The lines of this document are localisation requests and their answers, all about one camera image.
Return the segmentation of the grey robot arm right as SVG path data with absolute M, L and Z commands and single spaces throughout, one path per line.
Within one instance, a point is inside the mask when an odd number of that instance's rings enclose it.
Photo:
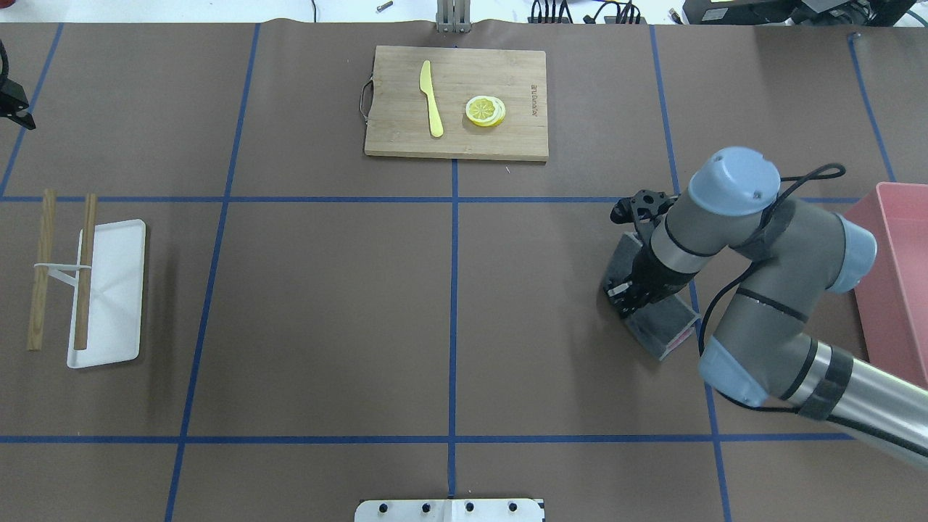
M 783 178 L 762 153 L 726 146 L 685 191 L 642 189 L 616 202 L 630 223 L 601 290 L 656 359 L 697 334 L 698 370 L 753 412 L 795 414 L 911 465 L 926 466 L 926 391 L 805 333 L 822 294 L 861 282 L 877 257 L 871 231 L 793 196 L 839 178 L 826 163 Z

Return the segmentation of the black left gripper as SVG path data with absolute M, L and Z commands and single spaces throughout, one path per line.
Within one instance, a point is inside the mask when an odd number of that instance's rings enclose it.
M 24 88 L 9 76 L 9 55 L 1 41 L 1 116 L 11 122 L 17 123 L 28 131 L 36 129 L 32 113 L 29 112 L 30 102 Z

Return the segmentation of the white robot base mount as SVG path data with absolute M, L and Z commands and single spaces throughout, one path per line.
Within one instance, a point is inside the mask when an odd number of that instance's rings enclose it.
M 355 521 L 546 521 L 544 501 L 531 498 L 368 500 Z

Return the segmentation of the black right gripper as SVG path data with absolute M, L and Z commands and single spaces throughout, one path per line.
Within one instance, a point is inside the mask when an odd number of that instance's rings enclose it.
M 614 224 L 635 225 L 642 244 L 631 273 L 624 279 L 623 290 L 616 295 L 621 318 L 679 293 L 700 271 L 696 261 L 690 259 L 700 257 L 680 249 L 662 219 L 679 197 L 663 191 L 638 191 L 632 197 L 619 199 L 610 211 Z

